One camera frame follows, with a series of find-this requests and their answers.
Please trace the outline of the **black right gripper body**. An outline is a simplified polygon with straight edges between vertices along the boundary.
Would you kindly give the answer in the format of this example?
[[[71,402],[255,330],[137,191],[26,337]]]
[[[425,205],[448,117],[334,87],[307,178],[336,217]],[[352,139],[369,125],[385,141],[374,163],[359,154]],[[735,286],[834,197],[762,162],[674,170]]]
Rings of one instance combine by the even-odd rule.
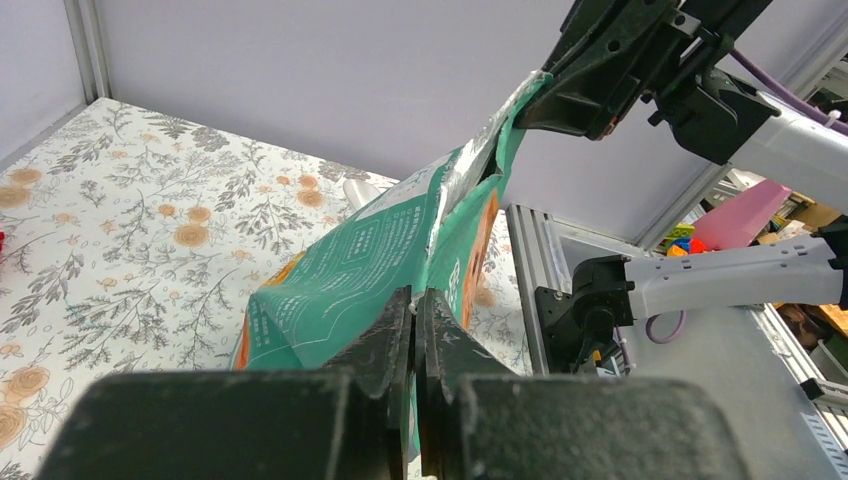
[[[752,91],[717,67],[768,1],[598,1],[602,106],[735,106]]]

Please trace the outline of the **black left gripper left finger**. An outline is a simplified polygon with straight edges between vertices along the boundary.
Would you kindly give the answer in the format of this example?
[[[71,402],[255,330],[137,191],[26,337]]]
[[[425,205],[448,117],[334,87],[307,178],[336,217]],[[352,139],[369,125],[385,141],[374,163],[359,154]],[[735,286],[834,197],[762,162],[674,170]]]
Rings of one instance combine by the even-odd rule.
[[[411,438],[413,326],[409,286],[323,367],[345,386],[333,432],[336,479],[404,479]]]

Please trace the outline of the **green dog food bag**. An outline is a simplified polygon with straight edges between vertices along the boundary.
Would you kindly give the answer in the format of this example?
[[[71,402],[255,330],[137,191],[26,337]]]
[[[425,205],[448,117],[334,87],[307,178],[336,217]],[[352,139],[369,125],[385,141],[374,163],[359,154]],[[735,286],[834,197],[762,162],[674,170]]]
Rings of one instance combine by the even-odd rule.
[[[405,287],[414,297],[441,291],[466,330],[524,136],[514,121],[549,80],[533,72],[474,138],[356,208],[255,291],[233,367],[319,367],[372,326]]]

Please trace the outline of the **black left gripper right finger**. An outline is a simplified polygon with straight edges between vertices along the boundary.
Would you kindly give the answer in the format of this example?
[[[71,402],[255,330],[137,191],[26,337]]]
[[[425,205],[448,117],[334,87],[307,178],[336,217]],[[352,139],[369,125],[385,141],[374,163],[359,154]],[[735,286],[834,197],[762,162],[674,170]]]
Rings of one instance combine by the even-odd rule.
[[[444,293],[435,288],[427,289],[417,301],[414,341],[422,473],[439,479],[472,479],[461,384],[469,376],[515,373],[461,326]]]

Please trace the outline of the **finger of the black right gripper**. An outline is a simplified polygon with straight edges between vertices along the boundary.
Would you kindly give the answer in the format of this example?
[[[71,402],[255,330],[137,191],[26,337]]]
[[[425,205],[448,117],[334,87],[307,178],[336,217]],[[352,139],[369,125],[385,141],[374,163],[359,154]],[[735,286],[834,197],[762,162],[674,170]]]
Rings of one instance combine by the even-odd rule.
[[[645,91],[679,41],[677,1],[576,1],[542,67],[546,83],[515,126],[599,140]]]

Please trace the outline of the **clear plastic scoop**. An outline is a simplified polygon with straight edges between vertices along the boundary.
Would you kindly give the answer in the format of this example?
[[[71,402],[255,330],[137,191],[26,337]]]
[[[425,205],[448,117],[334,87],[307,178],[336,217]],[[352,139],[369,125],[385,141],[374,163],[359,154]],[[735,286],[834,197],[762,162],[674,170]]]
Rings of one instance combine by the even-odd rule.
[[[354,212],[359,211],[378,198],[380,190],[374,185],[358,179],[347,179],[342,185],[345,198]]]

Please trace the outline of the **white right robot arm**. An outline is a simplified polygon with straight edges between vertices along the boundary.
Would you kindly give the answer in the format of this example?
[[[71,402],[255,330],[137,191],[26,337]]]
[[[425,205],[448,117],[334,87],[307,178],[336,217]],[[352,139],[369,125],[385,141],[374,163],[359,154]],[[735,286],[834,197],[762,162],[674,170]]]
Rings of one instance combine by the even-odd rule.
[[[637,102],[683,149],[847,207],[847,126],[746,58],[736,39],[763,1],[578,1],[543,65],[549,82],[521,128],[590,140]],[[847,228],[779,243],[651,258],[612,254],[568,266],[544,216],[507,211],[529,355],[538,374],[574,374],[625,354],[621,326],[667,312],[772,302],[847,303]]]

